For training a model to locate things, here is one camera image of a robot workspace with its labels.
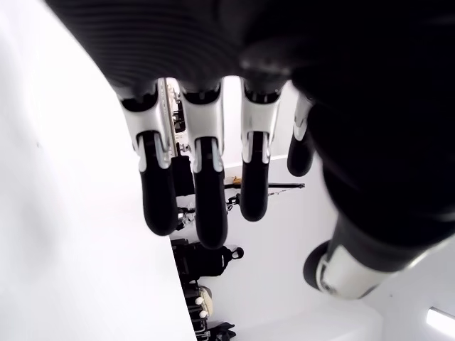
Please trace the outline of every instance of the white wall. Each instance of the white wall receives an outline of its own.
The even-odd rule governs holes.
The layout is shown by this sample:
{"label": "white wall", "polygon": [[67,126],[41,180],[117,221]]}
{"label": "white wall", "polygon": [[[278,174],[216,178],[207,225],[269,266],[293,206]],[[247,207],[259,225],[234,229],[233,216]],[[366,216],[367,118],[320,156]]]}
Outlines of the white wall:
{"label": "white wall", "polygon": [[380,341],[382,317],[360,302],[333,301],[239,332],[237,341]]}
{"label": "white wall", "polygon": [[115,95],[41,1],[0,1],[0,103],[0,340],[194,340]]}
{"label": "white wall", "polygon": [[455,315],[453,259],[454,241],[365,298],[384,316],[384,341],[453,340],[425,323],[432,306]]}

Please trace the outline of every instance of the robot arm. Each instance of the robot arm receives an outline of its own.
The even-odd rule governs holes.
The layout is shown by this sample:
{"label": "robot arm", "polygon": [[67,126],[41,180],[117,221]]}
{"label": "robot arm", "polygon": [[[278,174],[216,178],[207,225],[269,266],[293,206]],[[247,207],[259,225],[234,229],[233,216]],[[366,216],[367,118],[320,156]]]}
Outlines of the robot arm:
{"label": "robot arm", "polygon": [[316,150],[340,212],[304,266],[314,288],[361,298],[455,233],[455,30],[450,5],[383,1],[47,0],[111,84],[139,170],[144,215],[175,230],[176,156],[160,79],[173,77],[193,157],[198,236],[223,245],[223,86],[242,81],[241,211],[267,209],[283,84],[301,92],[288,169]]}

